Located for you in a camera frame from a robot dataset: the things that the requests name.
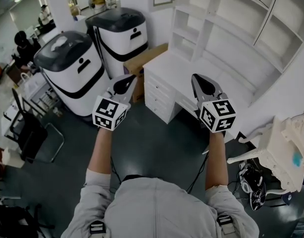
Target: drawer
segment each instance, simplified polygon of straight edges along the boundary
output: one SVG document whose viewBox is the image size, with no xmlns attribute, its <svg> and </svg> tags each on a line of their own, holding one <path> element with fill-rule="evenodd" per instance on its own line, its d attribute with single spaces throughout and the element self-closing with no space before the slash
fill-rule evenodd
<svg viewBox="0 0 304 238">
<path fill-rule="evenodd" d="M 146 106 L 155 113 L 159 118 L 161 118 L 165 123 L 168 123 L 168 115 L 157 107 L 153 107 L 151 103 L 146 102 Z"/>
<path fill-rule="evenodd" d="M 157 91 L 162 92 L 169 98 L 174 97 L 175 90 L 157 76 L 151 73 L 145 74 L 144 81 L 147 85 L 151 86 L 152 88 L 155 88 Z"/>
<path fill-rule="evenodd" d="M 176 93 L 175 96 L 175 101 L 178 103 L 183 109 L 188 111 L 192 116 L 195 118 L 198 118 L 197 115 L 195 114 L 195 110 L 198 109 L 197 105 L 192 102 L 190 99 L 186 98 L 184 95 L 180 93 Z"/>
<path fill-rule="evenodd" d="M 145 92 L 152 93 L 155 97 L 162 99 L 164 102 L 173 102 L 174 98 L 170 98 L 167 94 L 157 90 L 155 87 L 151 86 L 149 83 L 144 83 Z"/>
<path fill-rule="evenodd" d="M 157 107 L 157 108 L 159 108 L 160 110 L 164 110 L 164 111 L 167 111 L 169 108 L 170 108 L 170 106 L 169 105 L 167 105 L 167 104 L 165 104 L 165 103 L 163 103 L 163 102 L 161 102 L 159 99 L 157 99 L 157 98 L 154 98 L 152 95 L 150 95 L 149 93 L 146 93 L 145 94 L 145 99 L 149 102 L 149 103 L 151 103 L 151 105 L 154 107 Z"/>
</svg>

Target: shelving unit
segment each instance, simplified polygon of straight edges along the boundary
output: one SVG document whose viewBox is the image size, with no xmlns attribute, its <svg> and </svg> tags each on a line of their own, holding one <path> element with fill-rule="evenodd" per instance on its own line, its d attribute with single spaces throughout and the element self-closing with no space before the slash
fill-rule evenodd
<svg viewBox="0 0 304 238">
<path fill-rule="evenodd" d="M 210 61 L 242 84 L 252 102 L 303 46 L 304 0 L 185 1 L 175 7 L 169 50 L 189 62 Z"/>
</svg>

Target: gray shirt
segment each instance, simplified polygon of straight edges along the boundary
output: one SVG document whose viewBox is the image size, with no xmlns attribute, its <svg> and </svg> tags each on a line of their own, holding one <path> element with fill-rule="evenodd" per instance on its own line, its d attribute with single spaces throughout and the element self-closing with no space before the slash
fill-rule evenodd
<svg viewBox="0 0 304 238">
<path fill-rule="evenodd" d="M 103 220 L 112 238 L 220 238 L 219 215 L 233 220 L 236 237 L 257 238 L 259 229 L 227 186 L 205 192 L 206 204 L 175 184 L 157 178 L 124 181 L 111 201 L 110 175 L 86 172 L 85 187 L 62 238 L 90 237 Z"/>
</svg>

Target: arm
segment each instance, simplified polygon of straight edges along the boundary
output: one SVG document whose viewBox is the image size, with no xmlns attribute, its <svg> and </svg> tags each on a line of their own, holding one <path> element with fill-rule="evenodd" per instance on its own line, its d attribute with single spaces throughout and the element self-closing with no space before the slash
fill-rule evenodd
<svg viewBox="0 0 304 238">
<path fill-rule="evenodd" d="M 104 218 L 104 213 L 111 203 L 109 192 L 111 136 L 112 132 L 103 128 L 98 132 L 80 202 L 62 238 L 88 237 L 90 224 Z"/>
<path fill-rule="evenodd" d="M 227 187 L 228 170 L 224 137 L 221 132 L 210 134 L 208 154 L 205 201 L 214 209 L 214 218 L 229 215 L 233 220 L 237 237 L 258 238 L 257 224 Z"/>
<path fill-rule="evenodd" d="M 228 185 L 226 150 L 222 132 L 210 133 L 205 189 Z"/>
</svg>

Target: cardboard box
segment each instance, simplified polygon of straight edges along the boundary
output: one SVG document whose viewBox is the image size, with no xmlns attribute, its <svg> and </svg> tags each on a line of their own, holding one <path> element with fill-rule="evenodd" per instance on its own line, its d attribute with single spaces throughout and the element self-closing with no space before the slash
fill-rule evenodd
<svg viewBox="0 0 304 238">
<path fill-rule="evenodd" d="M 133 91 L 132 100 L 137 102 L 144 99 L 144 70 L 143 65 L 151 61 L 158 55 L 167 51 L 168 44 L 164 43 L 154 49 L 147 50 L 136 57 L 131 58 L 123 63 L 125 74 L 134 74 L 137 76 L 137 85 Z"/>
</svg>

